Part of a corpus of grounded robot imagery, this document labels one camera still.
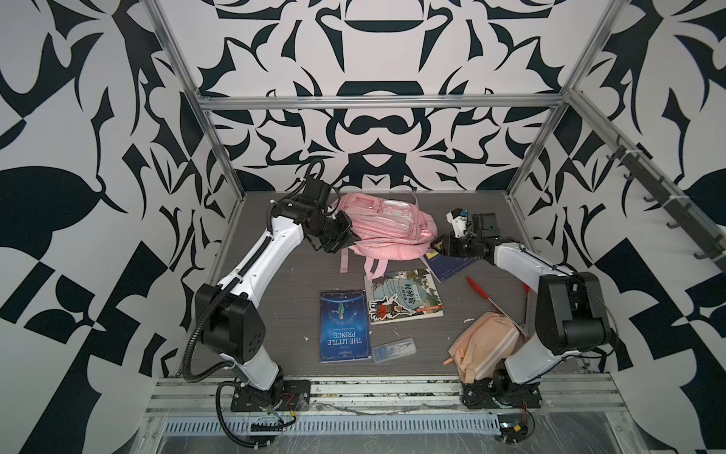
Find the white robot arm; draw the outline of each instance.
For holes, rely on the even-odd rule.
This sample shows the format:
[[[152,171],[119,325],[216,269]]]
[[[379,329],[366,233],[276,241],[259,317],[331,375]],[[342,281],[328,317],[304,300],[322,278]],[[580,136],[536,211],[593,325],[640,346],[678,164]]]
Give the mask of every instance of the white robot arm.
[[[271,240],[262,255],[245,275],[240,276],[240,271],[252,259],[254,251],[259,250],[267,238]],[[232,287],[229,294],[236,296],[245,294],[247,300],[254,304],[255,308],[259,307],[262,294],[267,289],[270,280],[277,274],[277,270],[290,252],[298,247],[304,238],[302,225],[283,216],[272,218],[272,233],[266,230],[245,258],[227,276],[224,276],[218,285],[224,288],[233,280],[238,279],[239,283]],[[270,389],[279,372],[277,364],[267,354],[264,345],[259,347],[251,360],[242,363],[229,353],[219,352],[219,354],[225,360],[234,363],[232,370],[235,375],[246,378],[250,385],[261,391]]]
[[[469,214],[458,208],[446,219],[454,233],[441,237],[444,255],[485,259],[537,293],[536,332],[505,361],[513,383],[531,383],[567,357],[610,340],[607,308],[592,273],[565,272],[521,243],[502,238],[493,213]]]

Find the red pen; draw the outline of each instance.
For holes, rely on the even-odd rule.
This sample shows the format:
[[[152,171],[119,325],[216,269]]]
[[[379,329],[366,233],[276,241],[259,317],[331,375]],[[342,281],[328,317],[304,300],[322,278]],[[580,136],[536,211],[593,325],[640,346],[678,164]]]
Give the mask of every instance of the red pen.
[[[466,277],[466,282],[468,282],[468,283],[469,283],[469,286],[470,286],[470,287],[471,287],[471,288],[472,288],[472,289],[473,289],[473,290],[474,290],[474,291],[475,291],[476,293],[478,293],[478,294],[479,294],[479,296],[481,296],[482,298],[484,298],[484,299],[486,299],[486,300],[489,300],[489,302],[490,302],[490,303],[492,303],[492,306],[494,306],[494,308],[495,308],[495,309],[496,309],[496,310],[497,310],[497,311],[498,311],[498,312],[499,312],[500,314],[502,314],[502,315],[504,315],[504,316],[505,316],[506,318],[508,318],[508,319],[509,319],[509,321],[510,321],[510,322],[512,322],[512,324],[513,324],[513,325],[514,325],[515,327],[517,327],[517,330],[518,330],[518,331],[520,332],[520,334],[521,334],[522,336],[524,336],[524,338],[525,338],[525,339],[526,339],[526,338],[528,338],[528,336],[527,336],[527,333],[525,333],[525,332],[524,332],[524,330],[522,329],[522,327],[521,327],[521,326],[520,326],[519,324],[517,324],[517,322],[515,322],[515,321],[514,321],[514,319],[512,319],[512,317],[510,317],[509,315],[507,315],[507,313],[506,313],[506,312],[504,312],[504,311],[502,310],[502,308],[501,308],[501,307],[499,307],[499,305],[498,305],[497,303],[495,303],[495,302],[494,302],[494,300],[493,300],[493,299],[492,299],[492,298],[491,298],[491,297],[489,296],[489,294],[488,294],[487,292],[485,292],[485,291],[484,291],[484,289],[483,289],[482,287],[479,287],[479,285],[478,285],[478,284],[477,284],[476,282],[474,282],[474,279],[472,279],[471,277],[468,277],[468,276],[467,276],[467,277]]]

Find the navy blue book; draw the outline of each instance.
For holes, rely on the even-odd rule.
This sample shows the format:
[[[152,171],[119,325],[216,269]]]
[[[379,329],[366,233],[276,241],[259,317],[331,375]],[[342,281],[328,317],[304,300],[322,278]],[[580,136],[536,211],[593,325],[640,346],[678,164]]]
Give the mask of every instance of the navy blue book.
[[[447,257],[442,256],[433,249],[426,251],[426,254],[421,257],[423,263],[431,271],[437,281],[444,282],[451,276],[455,275],[462,269],[468,267],[478,259],[476,257]]]
[[[320,362],[370,358],[365,290],[320,294]]]

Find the book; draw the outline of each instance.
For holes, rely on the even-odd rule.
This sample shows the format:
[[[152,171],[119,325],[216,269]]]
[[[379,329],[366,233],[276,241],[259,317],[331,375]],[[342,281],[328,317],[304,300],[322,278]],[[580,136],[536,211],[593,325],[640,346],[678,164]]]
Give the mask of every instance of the book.
[[[433,249],[429,249],[426,251],[426,254],[421,257],[421,261],[439,282],[444,282],[446,279],[449,279],[451,276],[455,275],[477,260],[478,259],[476,257],[442,256]]]
[[[320,294],[320,362],[371,357],[365,291]]]
[[[444,305],[427,269],[390,271],[373,281],[365,280],[368,322],[401,322],[442,317]]]

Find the patterned backdrop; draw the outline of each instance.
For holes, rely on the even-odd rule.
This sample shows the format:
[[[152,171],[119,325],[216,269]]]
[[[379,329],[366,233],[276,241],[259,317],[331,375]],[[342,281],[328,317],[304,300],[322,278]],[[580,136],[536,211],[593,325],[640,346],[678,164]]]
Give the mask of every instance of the patterned backdrop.
[[[552,93],[607,0],[162,0],[202,94]],[[506,189],[544,108],[216,112],[246,190]]]
[[[0,4],[4,453],[110,453],[174,370],[234,195],[137,0]]]
[[[726,225],[726,4],[633,0],[584,93]],[[620,342],[609,370],[651,447],[726,449],[726,276],[569,110],[517,199],[543,255],[601,279]],[[604,347],[605,352],[611,347]]]

